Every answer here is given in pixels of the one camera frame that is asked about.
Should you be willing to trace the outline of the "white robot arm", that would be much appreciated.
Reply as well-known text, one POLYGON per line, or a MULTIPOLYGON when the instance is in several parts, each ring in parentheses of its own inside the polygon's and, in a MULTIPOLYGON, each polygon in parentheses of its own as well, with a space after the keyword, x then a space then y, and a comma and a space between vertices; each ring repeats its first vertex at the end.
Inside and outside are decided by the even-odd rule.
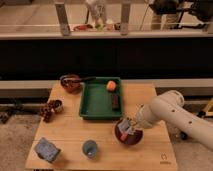
POLYGON ((142 105, 135 115, 136 122, 141 128, 152 128, 163 120, 213 151, 213 123, 191 114, 183 105, 184 97, 180 92, 167 91, 142 105))

